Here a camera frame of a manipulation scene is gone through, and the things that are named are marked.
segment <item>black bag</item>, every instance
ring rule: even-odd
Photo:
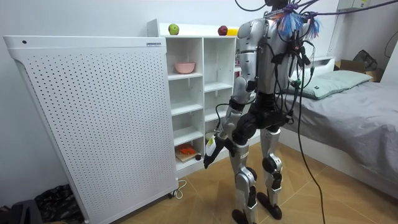
[[[83,215],[77,205],[70,186],[61,185],[35,198],[43,222],[82,223]]]

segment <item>orange object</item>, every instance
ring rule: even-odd
[[[177,149],[180,153],[184,155],[193,155],[195,154],[195,150],[193,149],[193,146],[190,144],[182,144],[177,146]]]

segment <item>gray pillow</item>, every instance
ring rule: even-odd
[[[369,75],[351,71],[335,71],[312,77],[311,82],[303,90],[303,96],[315,100],[323,99],[334,93],[348,90],[356,85],[371,79]],[[294,93],[294,88],[289,86],[287,91]]]

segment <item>robot leg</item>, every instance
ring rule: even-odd
[[[282,211],[278,207],[278,193],[282,190],[282,161],[274,154],[279,141],[280,129],[270,132],[261,130],[262,167],[264,168],[264,180],[267,194],[259,192],[258,201],[276,219],[282,218]]]
[[[238,224],[256,223],[256,172],[246,167],[247,156],[249,154],[249,144],[244,146],[235,145],[235,155],[230,156],[232,168],[235,174],[236,199],[243,212],[234,210],[232,217]]]

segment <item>white wall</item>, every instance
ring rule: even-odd
[[[240,2],[251,9],[264,3]],[[330,11],[336,9],[337,2],[328,0],[310,9]],[[263,12],[244,12],[233,0],[3,0],[0,36],[146,36],[146,22],[156,18],[175,23],[240,26],[262,17]],[[324,17],[323,26],[333,28],[334,20],[335,17]],[[323,38],[316,40],[319,57],[326,55],[333,31],[325,30],[321,33]],[[0,206],[67,183],[29,97],[0,40]]]
[[[380,82],[383,84],[398,85],[398,44],[392,53],[390,62]]]
[[[372,0],[371,5],[389,0]],[[379,64],[385,68],[389,59],[384,56],[384,48],[388,40],[398,31],[398,3],[357,12],[345,16],[341,35],[332,55],[337,59],[352,60],[360,50],[367,51]],[[388,46],[387,54],[391,55],[398,35]]]

